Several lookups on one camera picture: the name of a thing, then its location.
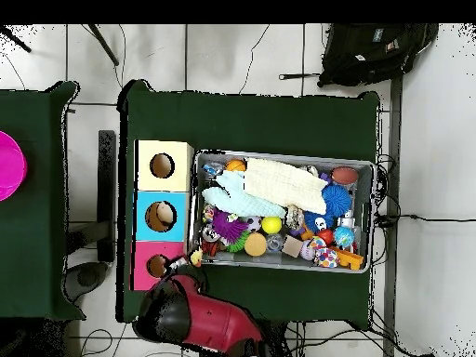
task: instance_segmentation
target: magenta plastic bowl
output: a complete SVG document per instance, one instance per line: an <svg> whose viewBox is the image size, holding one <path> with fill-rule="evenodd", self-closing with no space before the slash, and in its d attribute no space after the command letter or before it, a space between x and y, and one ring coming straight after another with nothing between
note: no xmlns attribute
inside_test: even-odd
<svg viewBox="0 0 476 357"><path fill-rule="evenodd" d="M19 144L0 131L0 201L11 196L26 177L26 159Z"/></svg>

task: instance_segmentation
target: black bag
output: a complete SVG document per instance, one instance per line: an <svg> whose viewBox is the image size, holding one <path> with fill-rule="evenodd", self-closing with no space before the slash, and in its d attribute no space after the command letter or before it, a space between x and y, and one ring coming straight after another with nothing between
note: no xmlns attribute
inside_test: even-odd
<svg viewBox="0 0 476 357"><path fill-rule="evenodd" d="M318 87L374 84L408 73L438 23L332 23Z"/></svg>

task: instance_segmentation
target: pink box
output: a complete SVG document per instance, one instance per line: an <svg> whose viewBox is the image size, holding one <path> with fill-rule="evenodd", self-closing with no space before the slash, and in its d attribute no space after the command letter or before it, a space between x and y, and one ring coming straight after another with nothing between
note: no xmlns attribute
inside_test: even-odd
<svg viewBox="0 0 476 357"><path fill-rule="evenodd" d="M147 262L156 255L172 259L183 256L185 243L168 243L158 241L136 241L134 259L134 290L150 290L157 282L147 271Z"/></svg>

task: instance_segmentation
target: green tablecloth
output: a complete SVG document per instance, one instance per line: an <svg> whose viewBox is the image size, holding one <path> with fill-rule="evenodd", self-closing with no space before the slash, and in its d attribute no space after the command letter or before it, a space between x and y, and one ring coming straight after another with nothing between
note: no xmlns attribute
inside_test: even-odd
<svg viewBox="0 0 476 357"><path fill-rule="evenodd" d="M134 139L186 141L194 149L268 152L375 162L378 95L359 99L223 96L150 91L131 81L119 98L119 237L130 251ZM118 267L117 317L131 321L143 292L128 290L130 253ZM271 320L351 320L367 327L370 271L363 274L204 266L209 294Z"/></svg>
<svg viewBox="0 0 476 357"><path fill-rule="evenodd" d="M26 179L0 202L0 317L78 319L61 292L66 252L61 121L77 85L0 90L0 130L20 145Z"/></svg>

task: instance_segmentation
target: cubby box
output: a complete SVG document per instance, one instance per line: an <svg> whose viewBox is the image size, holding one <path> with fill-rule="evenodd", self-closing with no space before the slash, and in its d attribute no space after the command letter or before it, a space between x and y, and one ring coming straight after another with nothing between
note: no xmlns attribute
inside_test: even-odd
<svg viewBox="0 0 476 357"><path fill-rule="evenodd" d="M182 256L185 253L186 243L137 241L136 253L134 254L133 290L147 291L159 282L159 278L152 276L147 269L147 264L151 258L155 256L163 256L168 259L173 259Z"/></svg>
<svg viewBox="0 0 476 357"><path fill-rule="evenodd" d="M189 144L140 139L137 155L140 191L190 191L193 149Z"/></svg>
<svg viewBox="0 0 476 357"><path fill-rule="evenodd" d="M174 211L173 224L165 231L156 231L146 221L148 209L155 203L166 203ZM136 241L186 242L189 224L190 194L187 192L143 192L138 191L136 205ZM156 214L156 208L149 215Z"/></svg>

